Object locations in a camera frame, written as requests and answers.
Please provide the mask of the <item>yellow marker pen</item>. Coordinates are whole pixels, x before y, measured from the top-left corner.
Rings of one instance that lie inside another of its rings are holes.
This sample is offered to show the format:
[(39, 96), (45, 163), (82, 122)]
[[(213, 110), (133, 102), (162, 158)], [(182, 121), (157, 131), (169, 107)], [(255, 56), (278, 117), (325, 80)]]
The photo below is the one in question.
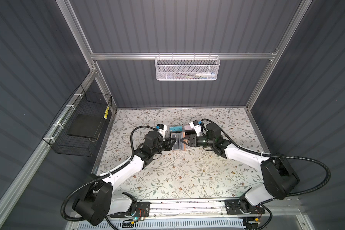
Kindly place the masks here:
[(104, 115), (103, 115), (103, 116), (104, 116), (103, 118), (104, 118), (105, 120), (107, 120), (108, 113), (109, 113), (109, 109), (110, 109), (110, 108), (109, 108), (109, 105), (108, 105), (108, 106), (106, 107), (105, 112), (104, 112)]

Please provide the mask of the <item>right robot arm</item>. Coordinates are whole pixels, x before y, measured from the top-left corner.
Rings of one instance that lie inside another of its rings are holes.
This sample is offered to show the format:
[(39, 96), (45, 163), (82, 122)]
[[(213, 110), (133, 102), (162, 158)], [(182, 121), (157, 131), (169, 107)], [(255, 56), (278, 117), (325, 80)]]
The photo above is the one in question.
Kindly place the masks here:
[(242, 209), (249, 209), (270, 199), (284, 199), (300, 182), (299, 177), (286, 159), (270, 158), (267, 154), (255, 155), (223, 138), (220, 127), (209, 123), (206, 134), (190, 134), (181, 142), (190, 147), (209, 147), (216, 155), (235, 160), (261, 173), (263, 182), (250, 188), (241, 197)]

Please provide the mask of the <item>pink leather card wallet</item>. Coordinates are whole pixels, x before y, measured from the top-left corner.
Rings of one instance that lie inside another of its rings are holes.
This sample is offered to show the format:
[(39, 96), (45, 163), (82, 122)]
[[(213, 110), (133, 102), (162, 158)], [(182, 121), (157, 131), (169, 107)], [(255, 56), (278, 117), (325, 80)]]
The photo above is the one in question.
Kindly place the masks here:
[(184, 132), (171, 134), (171, 138), (176, 139), (176, 142), (173, 145), (172, 150), (186, 151), (186, 145), (183, 142), (181, 142), (181, 139), (183, 139), (184, 137), (185, 137)]

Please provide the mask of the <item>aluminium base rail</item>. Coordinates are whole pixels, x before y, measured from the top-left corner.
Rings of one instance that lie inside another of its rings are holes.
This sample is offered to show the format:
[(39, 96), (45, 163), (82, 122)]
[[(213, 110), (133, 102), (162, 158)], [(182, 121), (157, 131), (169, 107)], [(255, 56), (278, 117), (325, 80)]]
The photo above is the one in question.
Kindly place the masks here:
[(245, 222), (264, 223), (270, 216), (290, 217), (301, 214), (300, 202), (289, 198), (259, 204), (245, 211), (238, 198), (193, 198), (133, 200), (128, 196), (110, 201), (80, 200), (73, 209), (92, 225), (104, 219), (126, 220), (129, 225), (152, 219), (238, 218)]

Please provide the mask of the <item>pens in white basket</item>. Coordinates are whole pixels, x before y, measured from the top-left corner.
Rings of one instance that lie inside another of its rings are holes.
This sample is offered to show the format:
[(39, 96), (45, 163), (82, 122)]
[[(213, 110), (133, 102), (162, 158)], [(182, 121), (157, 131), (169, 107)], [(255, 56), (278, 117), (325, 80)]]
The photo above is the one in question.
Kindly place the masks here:
[(185, 76), (186, 78), (194, 78), (194, 79), (216, 79), (217, 74), (216, 72), (199, 72), (199, 73), (182, 73), (176, 72), (178, 76)]

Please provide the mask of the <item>teal VIP card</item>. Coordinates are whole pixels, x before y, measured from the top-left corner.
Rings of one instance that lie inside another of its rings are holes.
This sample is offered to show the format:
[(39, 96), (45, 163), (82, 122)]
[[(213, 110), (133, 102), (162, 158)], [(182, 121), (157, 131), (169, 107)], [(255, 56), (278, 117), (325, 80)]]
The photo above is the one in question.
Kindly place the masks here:
[(170, 133), (181, 133), (183, 132), (183, 127), (182, 126), (172, 126), (169, 128)]

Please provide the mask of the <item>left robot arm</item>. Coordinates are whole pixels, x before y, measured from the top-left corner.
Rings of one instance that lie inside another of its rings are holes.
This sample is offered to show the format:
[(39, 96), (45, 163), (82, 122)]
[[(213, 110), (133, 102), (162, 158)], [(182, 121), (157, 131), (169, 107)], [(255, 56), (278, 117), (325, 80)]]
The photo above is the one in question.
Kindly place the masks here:
[(96, 226), (110, 215), (133, 215), (137, 199), (127, 192), (117, 194), (116, 189), (145, 169), (155, 155), (171, 151), (175, 143), (175, 138), (166, 138), (156, 130), (149, 131), (141, 147), (131, 148), (128, 160), (106, 173), (91, 174), (88, 182), (73, 191), (62, 204), (62, 217), (68, 221), (86, 220)]

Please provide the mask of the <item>clear acrylic card holder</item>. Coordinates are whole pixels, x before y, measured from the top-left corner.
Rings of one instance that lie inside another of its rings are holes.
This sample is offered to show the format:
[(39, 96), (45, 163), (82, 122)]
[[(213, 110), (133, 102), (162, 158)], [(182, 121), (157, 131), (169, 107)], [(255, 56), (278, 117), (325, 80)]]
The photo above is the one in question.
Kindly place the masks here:
[(170, 137), (174, 134), (197, 135), (197, 132), (190, 125), (169, 127)]

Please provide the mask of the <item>black pad in basket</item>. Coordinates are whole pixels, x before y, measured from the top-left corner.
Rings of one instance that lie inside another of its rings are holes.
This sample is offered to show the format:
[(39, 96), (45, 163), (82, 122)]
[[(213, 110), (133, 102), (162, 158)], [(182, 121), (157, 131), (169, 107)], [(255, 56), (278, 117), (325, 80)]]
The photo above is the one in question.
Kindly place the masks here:
[(104, 119), (101, 117), (78, 114), (67, 134), (69, 136), (92, 139), (98, 135), (103, 122)]

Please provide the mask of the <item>pink VIP card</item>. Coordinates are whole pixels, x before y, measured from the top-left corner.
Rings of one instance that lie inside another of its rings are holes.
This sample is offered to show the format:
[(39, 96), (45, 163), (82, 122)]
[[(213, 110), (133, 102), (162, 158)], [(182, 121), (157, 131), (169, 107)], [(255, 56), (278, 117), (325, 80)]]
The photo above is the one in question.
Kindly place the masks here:
[(184, 126), (184, 130), (185, 130), (185, 131), (188, 131), (188, 130), (192, 130), (192, 128), (191, 128), (190, 125), (185, 125), (185, 126)]

